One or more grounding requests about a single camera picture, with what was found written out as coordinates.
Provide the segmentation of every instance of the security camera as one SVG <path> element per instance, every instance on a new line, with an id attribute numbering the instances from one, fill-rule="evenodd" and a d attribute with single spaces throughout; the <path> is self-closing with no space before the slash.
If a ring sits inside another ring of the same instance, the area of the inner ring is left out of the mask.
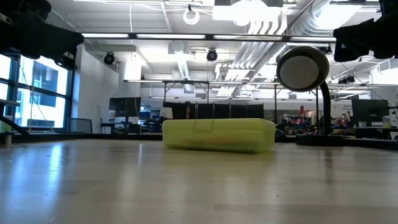
<path id="1" fill-rule="evenodd" d="M 215 49 L 210 49 L 209 52 L 207 53 L 207 61 L 209 62 L 214 62 L 217 60 L 217 53 Z"/>
<path id="2" fill-rule="evenodd" d="M 107 52 L 104 58 L 104 63 L 107 65 L 114 65 L 118 59 L 114 56 L 114 52 Z"/>

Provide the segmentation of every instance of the computer monitor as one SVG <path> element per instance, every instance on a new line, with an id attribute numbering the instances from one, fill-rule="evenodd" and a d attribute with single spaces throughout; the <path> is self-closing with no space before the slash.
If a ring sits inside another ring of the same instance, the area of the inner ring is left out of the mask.
<path id="1" fill-rule="evenodd" d="M 141 97 L 110 98 L 109 110 L 115 111 L 115 117 L 139 116 Z"/>
<path id="2" fill-rule="evenodd" d="M 389 116 L 387 100 L 352 99 L 355 122 L 382 122 L 384 116 Z"/>

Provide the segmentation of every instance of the window frame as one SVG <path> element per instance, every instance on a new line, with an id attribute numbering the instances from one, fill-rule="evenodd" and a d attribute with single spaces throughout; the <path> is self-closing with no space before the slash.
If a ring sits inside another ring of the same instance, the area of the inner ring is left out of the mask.
<path id="1" fill-rule="evenodd" d="M 8 93 L 7 93 L 7 100 L 16 101 L 18 95 L 18 88 L 23 89 L 32 89 L 32 85 L 27 85 L 24 83 L 19 83 L 19 68 L 20 68 L 20 61 L 21 56 L 18 57 L 10 57 L 9 55 L 4 55 L 6 57 L 11 58 L 11 66 L 10 66 L 10 76 L 9 79 L 0 78 L 0 83 L 4 83 L 8 85 Z M 67 129 L 68 118 L 70 118 L 72 114 L 72 92 L 73 92 L 73 77 L 75 76 L 75 72 L 73 70 L 67 70 L 67 91 L 66 94 L 59 94 L 54 91 L 46 90 L 39 87 L 34 87 L 35 93 L 43 93 L 49 96 L 55 96 L 65 99 L 65 111 L 63 114 L 63 128 L 52 128 L 56 131 L 64 131 Z M 6 107 L 6 115 L 12 115 L 12 120 L 15 122 L 15 115 L 16 115 L 16 107 Z M 31 130 L 34 131 L 49 131 L 50 127 L 31 127 Z"/>

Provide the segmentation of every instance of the ceiling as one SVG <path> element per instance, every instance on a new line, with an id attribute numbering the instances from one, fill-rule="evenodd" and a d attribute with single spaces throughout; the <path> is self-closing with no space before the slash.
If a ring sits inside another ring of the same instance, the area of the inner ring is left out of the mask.
<path id="1" fill-rule="evenodd" d="M 58 27 L 78 32 L 130 32 L 130 4 L 104 4 L 102 2 L 76 2 L 74 0 L 49 0 L 55 13 L 49 15 L 48 21 Z M 288 22 L 309 2 L 309 0 L 297 0 L 297 7 L 288 11 Z M 213 1 L 204 1 L 201 9 L 211 10 Z M 241 27 L 231 21 L 215 21 L 211 15 L 200 13 L 200 20 L 195 25 L 188 25 L 183 21 L 182 15 L 185 6 L 165 5 L 165 14 L 161 6 L 131 6 L 131 24 L 133 32 L 164 32 L 164 33 L 203 33 L 203 34 L 243 34 L 249 29 L 248 26 Z M 377 19 L 380 15 L 371 10 L 364 9 L 358 11 L 346 24 L 353 25 L 363 22 L 370 18 Z M 87 49 L 92 46 L 103 48 L 105 45 L 135 45 L 146 61 L 146 66 L 142 72 L 145 75 L 156 73 L 171 73 L 178 68 L 177 62 L 168 60 L 169 41 L 152 40 L 100 40 L 87 43 Z M 206 55 L 209 48 L 215 48 L 218 53 L 218 62 L 233 60 L 238 53 L 240 42 L 189 42 L 191 53 L 195 53 L 193 60 L 188 62 L 190 70 L 211 70 L 214 71 L 216 63 L 208 63 Z M 104 55 L 105 51 L 96 51 L 97 55 Z M 116 52 L 120 59 L 130 57 L 130 52 Z M 363 58 L 362 62 L 347 62 L 344 65 L 334 62 L 330 59 L 330 76 L 339 74 L 347 68 L 358 68 L 358 74 L 362 78 L 367 78 L 366 70 L 375 65 L 375 63 L 366 63 L 366 61 L 377 60 L 371 57 Z"/>

